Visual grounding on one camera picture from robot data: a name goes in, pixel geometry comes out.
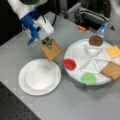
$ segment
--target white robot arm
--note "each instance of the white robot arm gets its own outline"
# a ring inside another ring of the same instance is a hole
[[[28,45],[33,43],[38,38],[42,40],[52,34],[54,32],[54,29],[49,21],[46,18],[38,18],[39,14],[35,10],[36,6],[46,3],[48,0],[36,0],[38,2],[33,5],[26,5],[21,1],[30,2],[34,0],[8,0],[8,3],[12,7],[13,11],[18,15],[22,25],[24,26],[24,30],[27,31],[27,33],[30,33],[29,36],[31,38],[28,42]]]
[[[120,46],[120,0],[110,0],[111,14],[104,39],[112,45]]]

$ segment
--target red object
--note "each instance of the red object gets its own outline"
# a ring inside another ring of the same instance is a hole
[[[64,68],[72,71],[76,68],[76,63],[74,60],[72,59],[65,59],[63,62],[62,62]]]

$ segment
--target yellow object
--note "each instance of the yellow object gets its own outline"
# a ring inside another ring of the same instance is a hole
[[[110,58],[116,58],[120,56],[120,49],[118,46],[113,46],[106,49],[106,52]]]

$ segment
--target gray table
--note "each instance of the gray table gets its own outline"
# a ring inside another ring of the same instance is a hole
[[[66,49],[75,41],[88,38],[93,33],[81,32],[77,26],[58,17],[55,33],[63,53],[55,62],[61,67],[59,86],[45,96],[30,96],[18,84],[18,75],[28,62],[44,58],[36,47],[26,46],[28,37],[21,32],[0,47],[0,80],[42,120],[120,120],[120,81],[100,90],[83,91],[67,80],[61,66]]]

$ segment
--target toast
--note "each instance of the toast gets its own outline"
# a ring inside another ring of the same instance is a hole
[[[40,50],[43,52],[48,61],[53,61],[57,56],[62,53],[61,48],[57,45],[54,39],[50,40],[52,47],[49,48],[46,44],[40,47]]]
[[[120,65],[109,62],[101,71],[103,75],[105,75],[108,78],[111,78],[112,80],[118,80],[120,79]]]

